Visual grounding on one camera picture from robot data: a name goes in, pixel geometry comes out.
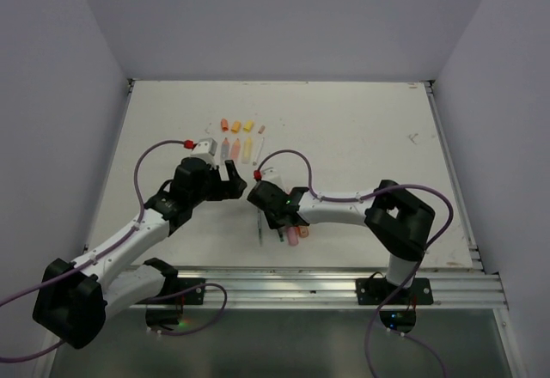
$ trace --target metal frame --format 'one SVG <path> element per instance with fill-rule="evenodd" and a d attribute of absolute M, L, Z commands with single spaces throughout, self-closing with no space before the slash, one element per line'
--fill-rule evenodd
<path fill-rule="evenodd" d="M 499 275 L 487 275 L 477 248 L 466 212 L 464 199 L 450 157 L 441 120 L 437 113 L 431 84 L 424 82 L 437 133 L 451 184 L 458 203 L 458 212 L 467 235 L 473 261 L 472 269 L 421 271 L 419 277 L 431 281 L 434 305 L 437 309 L 492 309 L 498 326 L 504 352 L 515 378 L 528 376 L 523 364 L 513 331 L 511 331 L 508 307 Z M 324 310 L 372 310 L 373 306 L 359 306 L 355 294 L 355 279 L 368 277 L 375 271 L 386 268 L 178 268 L 179 277 L 203 277 L 209 282 L 223 285 L 229 293 L 227 308 L 233 309 L 324 309 Z M 219 308 L 223 294 L 216 289 L 207 289 L 204 304 L 195 308 Z M 163 305 L 150 305 L 163 308 Z M 46 335 L 44 348 L 57 342 L 50 332 Z M 34 377 L 49 376 L 56 351 L 37 362 Z"/>

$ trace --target black mounting base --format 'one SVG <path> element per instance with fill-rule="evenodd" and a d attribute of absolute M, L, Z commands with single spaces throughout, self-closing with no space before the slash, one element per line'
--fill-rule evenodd
<path fill-rule="evenodd" d="M 385 277 L 362 277 L 355 280 L 357 303 L 363 305 L 380 305 L 395 290 Z M 433 305 L 430 279 L 416 277 L 410 288 L 400 290 L 388 305 Z"/>

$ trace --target white marker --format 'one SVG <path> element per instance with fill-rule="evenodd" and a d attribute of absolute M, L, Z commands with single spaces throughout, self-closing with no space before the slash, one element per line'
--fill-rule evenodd
<path fill-rule="evenodd" d="M 264 149 L 264 141 L 265 140 L 266 140 L 265 137 L 261 138 L 261 140 L 260 140 L 260 145 L 258 146 L 258 151 L 256 152 L 256 156 L 254 157 L 254 161 L 252 162 L 252 164 L 254 166 L 256 166 L 258 164 L 258 162 L 260 161 L 261 150 Z"/>

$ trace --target scuff mark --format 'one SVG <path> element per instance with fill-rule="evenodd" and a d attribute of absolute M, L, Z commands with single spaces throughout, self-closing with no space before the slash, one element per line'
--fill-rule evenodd
<path fill-rule="evenodd" d="M 412 144 L 417 144 L 417 143 L 416 143 L 416 140 L 414 140 L 414 139 L 416 139 L 418 136 L 419 136 L 418 133 L 414 133 L 414 134 L 408 135 L 407 137 L 408 137 L 409 140 L 412 142 Z"/>

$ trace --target cable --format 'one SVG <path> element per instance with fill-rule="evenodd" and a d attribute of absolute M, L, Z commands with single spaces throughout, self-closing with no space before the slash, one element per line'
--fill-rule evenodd
<path fill-rule="evenodd" d="M 144 151 L 144 153 L 139 156 L 139 159 L 137 159 L 137 162 L 136 162 L 136 167 L 134 168 L 134 175 L 133 175 L 133 181 L 134 181 L 134 190 L 136 191 L 136 195 L 137 195 L 137 201 L 139 202 L 139 214 L 137 215 L 137 222 L 141 222 L 143 217 L 144 217 L 144 213 L 145 213 L 145 205 L 144 205 L 144 197 L 142 196 L 142 193 L 141 191 L 139 190 L 139 184 L 138 184 L 138 172 L 139 172 L 139 168 L 142 164 L 142 162 L 144 161 L 145 157 L 150 153 L 152 152 L 153 150 L 155 150 L 156 148 L 160 147 L 160 146 L 163 146 L 165 144 L 172 144 L 172 143 L 175 143 L 175 144 L 181 144 L 183 145 L 184 147 L 186 146 L 186 143 L 181 141 L 181 140 L 163 140 L 159 143 L 156 143 L 154 144 L 153 146 L 151 146 L 150 148 L 148 148 L 147 150 Z M 122 236 L 118 241 L 116 241 L 115 243 L 113 243 L 110 247 L 108 247 L 107 249 L 105 249 L 103 252 L 101 253 L 98 253 L 97 256 L 95 257 L 96 259 L 100 259 L 100 258 L 103 258 L 105 255 L 111 253 L 114 249 L 116 249 L 117 247 L 119 247 L 120 245 L 122 245 L 124 242 L 126 242 L 128 239 L 130 239 L 130 237 L 133 235 L 133 233 L 138 230 L 136 227 L 131 227 L 128 232 L 126 232 L 124 234 L 124 236 Z M 82 269 L 90 266 L 91 264 L 93 263 L 92 260 L 87 260 L 86 262 L 84 262 L 82 265 L 80 266 L 77 266 L 73 269 L 71 269 L 70 271 L 67 271 L 66 273 L 62 274 L 62 275 L 59 275 L 57 277 L 53 277 L 52 279 L 48 279 L 47 281 L 45 282 L 42 282 L 42 283 L 38 283 L 36 284 L 35 286 L 31 286 L 29 288 L 26 288 L 25 290 L 21 290 L 19 292 L 16 292 L 14 293 L 13 295 L 10 295 L 8 296 L 7 298 L 4 298 L 0 301 L 0 308 L 3 307 L 4 305 L 7 305 L 9 304 L 10 302 L 12 301 L 15 301 L 16 299 L 19 299 L 25 295 L 28 295 L 28 294 L 31 294 L 33 292 L 35 292 L 36 290 L 41 290 L 47 286 L 51 286 L 51 285 L 54 285 L 56 284 L 57 282 L 60 282 L 72 275 L 74 275 L 75 273 L 81 271 Z M 49 348 L 46 348 L 45 350 L 43 351 L 40 351 L 40 352 L 36 352 L 34 354 L 31 354 L 31 355 L 27 355 L 27 356 L 24 356 L 24 357 L 0 357 L 0 363 L 24 363 L 26 361 L 31 361 L 33 359 L 36 359 L 36 358 L 39 358 L 39 357 L 42 357 L 43 355 L 51 352 L 51 351 L 54 351 L 56 350 L 57 348 L 59 348 L 62 344 L 64 344 L 64 341 L 59 341 L 57 342 L 56 344 L 52 345 L 51 347 Z"/>
<path fill-rule="evenodd" d="M 220 318 L 222 318 L 222 315 L 225 311 L 225 306 L 227 305 L 227 290 L 225 290 L 225 288 L 222 285 L 218 284 L 218 283 L 201 283 L 199 285 L 192 286 L 191 288 L 187 288 L 186 290 L 181 290 L 180 292 L 176 292 L 176 293 L 171 294 L 171 295 L 155 296 L 154 298 L 149 298 L 145 301 L 145 303 L 154 303 L 154 302 L 164 301 L 166 299 L 177 298 L 178 296 L 183 296 L 188 292 L 192 292 L 192 291 L 196 290 L 197 288 L 206 288 L 207 286 L 213 286 L 214 288 L 218 288 L 219 290 L 221 290 L 223 292 L 222 307 L 219 308 L 219 310 L 217 311 L 217 314 L 211 320 L 206 322 L 204 325 L 198 326 L 196 328 L 193 328 L 193 329 L 190 329 L 190 330 L 187 330 L 187 331 L 174 332 L 174 331 L 163 331 L 161 329 L 156 329 L 157 333 L 160 333 L 161 335 L 169 335 L 171 337 L 182 337 L 184 335 L 191 335 L 192 333 L 202 331 L 203 329 L 207 328 L 208 326 L 214 325 L 216 322 L 218 322 L 220 320 Z"/>
<path fill-rule="evenodd" d="M 393 191 L 397 191 L 397 190 L 400 190 L 400 189 L 415 189 L 415 190 L 419 190 L 419 191 L 424 191 L 424 192 L 431 193 L 432 195 L 437 196 L 438 198 L 440 198 L 445 203 L 445 205 L 447 206 L 447 209 L 449 210 L 449 216 L 447 217 L 447 221 L 445 222 L 445 224 L 428 240 L 428 242 L 426 242 L 425 251 L 428 249 L 428 247 L 430 247 L 433 244 L 433 242 L 435 242 L 437 239 L 439 239 L 439 237 L 449 228 L 451 222 L 453 221 L 455 211 L 453 210 L 453 205 L 450 203 L 450 201 L 445 197 L 445 195 L 443 195 L 439 191 L 436 191 L 435 189 L 432 189 L 432 188 L 430 188 L 428 186 L 424 186 L 424 185 L 405 184 L 405 185 L 388 186 L 388 187 L 385 187 L 383 189 L 379 189 L 379 190 L 373 191 L 371 193 L 368 193 L 366 195 L 363 195 L 360 198 L 330 198 L 330 197 L 320 196 L 313 188 L 313 169 L 311 167 L 311 163 L 309 163 L 308 158 L 303 153 L 301 153 L 297 150 L 293 150 L 293 149 L 277 150 L 277 151 L 271 153 L 270 155 L 266 156 L 266 158 L 258 166 L 257 170 L 260 171 L 268 160 L 272 159 L 276 155 L 281 155 L 283 153 L 291 153 L 293 155 L 297 155 L 298 157 L 300 157 L 305 162 L 306 167 L 308 168 L 308 189 L 309 189 L 311 195 L 314 198 L 319 199 L 319 200 L 326 200 L 328 202 L 335 202 L 335 203 L 350 203 L 350 202 L 368 200 L 368 199 L 371 199 L 371 198 L 375 198 L 376 196 L 383 195 L 384 193 L 393 192 Z M 367 364 L 369 365 L 370 373 L 373 375 L 374 378 L 379 378 L 379 375 L 374 370 L 374 367 L 372 365 L 372 358 L 370 356 L 369 343 L 370 343 L 370 335 L 372 333 L 372 327 L 375 324 L 377 316 L 380 313 L 380 311 L 382 310 L 382 308 L 384 307 L 384 305 L 386 305 L 388 302 L 390 302 L 394 298 L 394 296 L 396 296 L 404 288 L 404 286 L 409 282 L 409 280 L 412 277 L 414 277 L 414 275 L 418 271 L 421 263 L 422 263 L 422 259 L 413 267 L 411 273 L 406 277 L 406 279 L 400 285 L 398 285 L 397 288 L 395 288 L 395 290 L 391 294 L 389 294 L 389 296 L 387 296 L 386 299 L 384 299 L 380 303 L 380 305 L 378 305 L 376 307 L 375 313 L 372 316 L 372 318 L 370 319 L 369 324 L 367 325 L 367 331 L 366 331 L 365 337 L 364 337 L 364 354 L 365 354 L 365 357 L 367 359 Z M 441 365 L 441 368 L 442 368 L 442 371 L 443 371 L 443 376 L 444 377 L 448 376 L 447 368 L 445 367 L 445 365 L 443 364 L 443 361 L 441 360 L 439 355 L 435 352 L 435 350 L 433 350 L 427 344 L 422 343 L 417 338 L 413 338 L 413 337 L 408 337 L 408 338 L 410 338 L 412 341 L 414 341 L 418 344 L 421 344 L 429 352 L 431 352 L 433 354 L 433 356 L 439 361 L 439 364 Z"/>

